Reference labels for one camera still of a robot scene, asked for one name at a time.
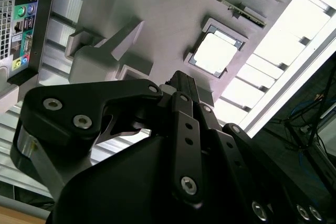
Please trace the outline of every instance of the metal mesh grille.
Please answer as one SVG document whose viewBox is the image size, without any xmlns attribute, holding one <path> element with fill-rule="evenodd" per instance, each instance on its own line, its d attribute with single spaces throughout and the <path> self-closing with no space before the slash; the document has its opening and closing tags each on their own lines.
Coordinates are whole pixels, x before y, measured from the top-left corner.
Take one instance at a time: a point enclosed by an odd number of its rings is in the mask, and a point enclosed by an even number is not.
<svg viewBox="0 0 336 224">
<path fill-rule="evenodd" d="M 13 5 L 14 0 L 0 0 L 0 60 L 7 58 L 9 55 Z"/>
</svg>

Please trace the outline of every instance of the black cable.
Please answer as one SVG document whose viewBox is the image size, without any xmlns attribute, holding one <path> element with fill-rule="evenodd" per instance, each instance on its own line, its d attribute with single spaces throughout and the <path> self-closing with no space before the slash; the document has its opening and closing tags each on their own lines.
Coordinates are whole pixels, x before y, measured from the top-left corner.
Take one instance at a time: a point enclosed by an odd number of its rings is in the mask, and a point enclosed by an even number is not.
<svg viewBox="0 0 336 224">
<path fill-rule="evenodd" d="M 289 145 L 293 150 L 297 151 L 299 149 L 299 147 L 297 145 L 295 145 L 295 144 L 291 143 L 290 141 L 288 141 L 288 136 L 287 136 L 287 139 L 285 139 L 284 137 L 278 135 L 277 133 L 269 130 L 266 127 L 263 127 L 262 130 L 265 131 L 265 132 L 267 132 L 268 134 L 274 136 L 278 140 L 282 141 L 284 144 Z"/>
<path fill-rule="evenodd" d="M 325 147 L 322 138 L 321 138 L 321 137 L 319 136 L 319 134 L 317 134 L 317 133 L 316 133 L 316 136 L 317 136 L 317 138 L 319 139 L 319 142 L 322 143 L 322 145 L 323 145 L 323 149 L 324 149 L 324 151 L 326 152 L 325 154 L 328 156 L 327 148 Z"/>
<path fill-rule="evenodd" d="M 287 141 L 286 142 L 284 142 L 285 144 L 288 144 L 291 148 L 289 148 L 289 150 L 291 150 L 291 151 L 297 151 L 297 150 L 299 150 L 300 148 L 299 148 L 299 146 L 297 146 L 295 143 L 294 143 L 294 140 L 293 140 L 293 137 L 292 137 L 292 135 L 289 133 L 289 135 L 290 135 L 290 141 L 288 140 L 288 135 L 287 135 L 287 128 L 286 128 L 286 126 L 284 125 L 284 127 L 283 127 L 284 129 L 285 129 L 285 134 L 286 134 L 286 139 L 287 139 Z"/>
<path fill-rule="evenodd" d="M 309 126 L 309 123 L 307 123 L 307 121 L 305 120 L 305 118 L 303 117 L 303 115 L 301 115 L 301 118 L 302 118 L 302 120 L 304 121 L 304 123 L 305 123 L 305 125 L 304 126 Z"/>
<path fill-rule="evenodd" d="M 285 121 L 294 121 L 295 119 L 297 119 L 297 118 L 299 118 L 300 116 L 302 116 L 302 115 L 304 115 L 304 114 L 306 114 L 307 112 L 309 112 L 309 111 L 311 111 L 312 109 L 317 109 L 317 108 L 315 108 L 318 104 L 319 104 L 319 102 L 321 102 L 321 99 L 320 100 L 316 100 L 316 101 L 314 101 L 312 104 L 310 104 L 310 105 L 308 105 L 307 107 L 304 107 L 302 110 L 300 110 L 300 111 L 302 111 L 300 114 L 297 114 L 296 115 L 296 113 L 297 112 L 295 112 L 295 117 L 294 118 L 292 118 L 292 117 L 288 117 L 287 119 L 285 119 Z"/>
<path fill-rule="evenodd" d="M 320 117 L 323 113 L 324 104 L 326 103 L 328 93 L 329 93 L 329 90 L 330 90 L 330 86 L 331 86 L 331 83 L 332 83 L 332 79 L 335 75 L 335 72 L 336 72 L 336 64 L 334 65 L 333 69 L 331 70 L 329 80 L 327 82 L 327 86 L 325 87 L 325 90 L 324 90 L 324 93 L 323 93 L 323 98 L 322 98 L 322 101 L 320 102 L 319 111 L 316 114 L 316 120 L 315 120 L 315 122 L 313 123 L 313 126 L 312 126 L 312 131 L 311 131 L 310 138 L 309 138 L 309 141 L 308 141 L 308 146 L 311 146 L 311 144 L 313 143 L 313 140 L 314 140 L 314 136 L 317 133 L 317 128 L 319 126 Z"/>
<path fill-rule="evenodd" d="M 306 112 L 310 111 L 312 108 L 314 108 L 315 106 L 317 106 L 319 104 L 319 102 L 322 100 L 322 98 L 313 101 L 311 104 L 309 104 L 308 106 L 302 108 L 301 110 L 296 111 L 293 115 L 290 115 L 286 121 L 293 121 L 296 118 L 299 118 L 301 114 L 305 114 Z"/>
</svg>

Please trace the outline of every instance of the blue cable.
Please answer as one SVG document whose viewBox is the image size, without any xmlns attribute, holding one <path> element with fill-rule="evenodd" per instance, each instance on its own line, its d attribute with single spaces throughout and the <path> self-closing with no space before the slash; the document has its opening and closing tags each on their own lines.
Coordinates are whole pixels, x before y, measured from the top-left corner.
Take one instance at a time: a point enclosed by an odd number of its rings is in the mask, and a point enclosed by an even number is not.
<svg viewBox="0 0 336 224">
<path fill-rule="evenodd" d="M 306 101 L 306 102 L 301 102 L 299 103 L 293 110 L 292 112 L 290 113 L 290 115 L 293 115 L 298 109 L 299 107 L 302 107 L 303 105 L 309 105 L 309 104 L 312 104 L 314 103 L 315 101 Z M 336 102 L 336 100 L 328 100 L 327 102 Z"/>
</svg>

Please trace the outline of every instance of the black metal bracket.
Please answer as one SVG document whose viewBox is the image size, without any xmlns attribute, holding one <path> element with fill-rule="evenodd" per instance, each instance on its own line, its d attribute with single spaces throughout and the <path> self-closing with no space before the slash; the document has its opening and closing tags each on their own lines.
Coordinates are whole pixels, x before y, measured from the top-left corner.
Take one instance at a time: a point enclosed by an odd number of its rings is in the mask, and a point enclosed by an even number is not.
<svg viewBox="0 0 336 224">
<path fill-rule="evenodd" d="M 241 128 L 221 129 L 192 78 L 177 72 L 169 83 L 170 92 L 148 80 L 28 92 L 11 157 L 55 197 L 50 223 L 325 223 Z M 94 144 L 140 129 L 151 136 L 91 166 Z"/>
</svg>

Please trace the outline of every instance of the bolt hole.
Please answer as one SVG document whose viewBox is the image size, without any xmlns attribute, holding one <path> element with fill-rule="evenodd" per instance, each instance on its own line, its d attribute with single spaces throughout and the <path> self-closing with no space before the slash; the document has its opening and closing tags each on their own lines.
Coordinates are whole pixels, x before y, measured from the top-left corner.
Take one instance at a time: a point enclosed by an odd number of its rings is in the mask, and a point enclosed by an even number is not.
<svg viewBox="0 0 336 224">
<path fill-rule="evenodd" d="M 211 109 L 208 106 L 204 105 L 203 108 L 205 109 L 206 112 L 208 112 L 208 113 L 211 112 Z"/>
<path fill-rule="evenodd" d="M 188 98 L 187 97 L 185 97 L 184 95 L 180 95 L 180 97 L 181 97 L 181 99 L 183 100 L 183 101 L 188 101 Z"/>
<path fill-rule="evenodd" d="M 88 121 L 87 121 L 86 119 L 84 119 L 84 118 L 80 118 L 80 119 L 78 120 L 78 122 L 80 122 L 80 123 L 82 123 L 82 124 L 86 124 Z"/>
<path fill-rule="evenodd" d="M 186 126 L 189 130 L 192 130 L 192 129 L 193 129 L 193 127 L 192 127 L 190 124 L 188 124 L 188 123 L 186 123 L 185 126 Z"/>
<path fill-rule="evenodd" d="M 53 108 L 56 108 L 58 106 L 56 102 L 49 102 L 48 105 Z"/>
<path fill-rule="evenodd" d="M 193 188 L 193 185 L 192 185 L 190 182 L 186 182 L 185 185 L 186 185 L 189 189 Z"/>
<path fill-rule="evenodd" d="M 235 164 L 236 164 L 236 166 L 238 166 L 239 168 L 242 166 L 242 164 L 241 164 L 239 161 L 237 161 L 237 160 L 235 160 Z"/>
<path fill-rule="evenodd" d="M 190 138 L 186 138 L 185 141 L 188 145 L 193 145 L 194 144 L 194 142 Z"/>
<path fill-rule="evenodd" d="M 156 87 L 152 86 L 152 85 L 149 86 L 149 90 L 152 91 L 152 92 L 154 92 L 154 93 L 158 92 L 157 91 L 158 89 Z"/>
</svg>

